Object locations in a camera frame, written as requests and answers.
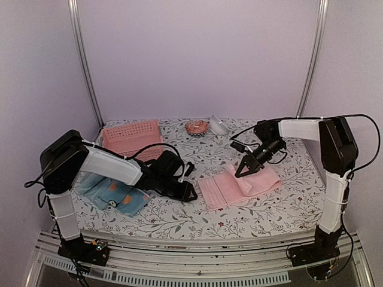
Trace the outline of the pink plastic basket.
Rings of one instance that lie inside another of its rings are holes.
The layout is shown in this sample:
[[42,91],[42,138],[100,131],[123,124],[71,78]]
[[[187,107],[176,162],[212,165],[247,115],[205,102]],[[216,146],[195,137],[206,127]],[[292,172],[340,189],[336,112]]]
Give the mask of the pink plastic basket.
[[148,145],[163,143],[158,120],[105,128],[101,131],[101,138],[104,148],[127,157]]

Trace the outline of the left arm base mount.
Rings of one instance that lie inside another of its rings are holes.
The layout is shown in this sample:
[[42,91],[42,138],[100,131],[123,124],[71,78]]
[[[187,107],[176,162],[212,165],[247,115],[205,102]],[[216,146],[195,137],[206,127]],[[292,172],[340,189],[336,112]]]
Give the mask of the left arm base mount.
[[110,248],[104,240],[94,239],[91,242],[86,242],[80,233],[76,239],[61,239],[57,254],[72,259],[75,262],[85,262],[105,267],[109,258]]

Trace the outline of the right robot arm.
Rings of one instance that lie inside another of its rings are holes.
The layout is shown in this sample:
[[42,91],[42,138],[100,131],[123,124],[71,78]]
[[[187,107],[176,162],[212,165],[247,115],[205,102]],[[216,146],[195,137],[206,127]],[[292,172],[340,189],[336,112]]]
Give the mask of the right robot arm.
[[252,127],[261,143],[256,149],[230,138],[231,147],[244,156],[235,173],[237,178],[252,175],[264,169],[265,163],[286,148],[285,139],[296,138],[320,144],[321,163],[326,171],[326,197],[322,216],[315,230],[318,240],[309,248],[316,261],[332,252],[331,239],[337,239],[342,230],[342,218],[348,204],[351,173],[358,157],[358,148],[347,120],[343,116],[331,118],[276,118],[262,120]]

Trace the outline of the pink terry towel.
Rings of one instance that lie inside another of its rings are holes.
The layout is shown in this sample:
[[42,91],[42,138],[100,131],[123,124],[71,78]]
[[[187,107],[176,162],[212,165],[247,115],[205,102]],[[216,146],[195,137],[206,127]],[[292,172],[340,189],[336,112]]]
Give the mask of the pink terry towel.
[[242,203],[281,186],[279,176],[269,166],[252,175],[237,178],[232,164],[225,165],[223,172],[197,182],[210,210]]

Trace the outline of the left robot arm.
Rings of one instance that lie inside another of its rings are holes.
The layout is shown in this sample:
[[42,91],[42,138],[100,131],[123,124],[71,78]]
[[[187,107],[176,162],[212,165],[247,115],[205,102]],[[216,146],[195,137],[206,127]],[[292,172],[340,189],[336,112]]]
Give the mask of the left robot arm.
[[142,161],[138,157],[152,148],[148,145],[125,157],[85,141],[80,132],[69,130],[40,155],[41,179],[53,208],[65,248],[75,259],[89,254],[87,243],[80,240],[81,231],[75,216],[70,190],[81,172],[115,179],[141,190],[153,190],[173,200],[190,202],[197,199],[192,183],[186,181],[194,167],[182,161],[177,149],[167,148],[157,159]]

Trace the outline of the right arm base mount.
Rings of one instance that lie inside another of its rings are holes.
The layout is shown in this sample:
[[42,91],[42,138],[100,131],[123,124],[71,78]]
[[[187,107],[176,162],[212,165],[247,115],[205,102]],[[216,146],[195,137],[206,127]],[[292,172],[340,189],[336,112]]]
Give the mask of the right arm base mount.
[[338,239],[342,231],[343,228],[340,227],[328,234],[317,226],[314,242],[307,245],[292,244],[286,250],[287,257],[290,259],[293,267],[336,258],[340,255]]

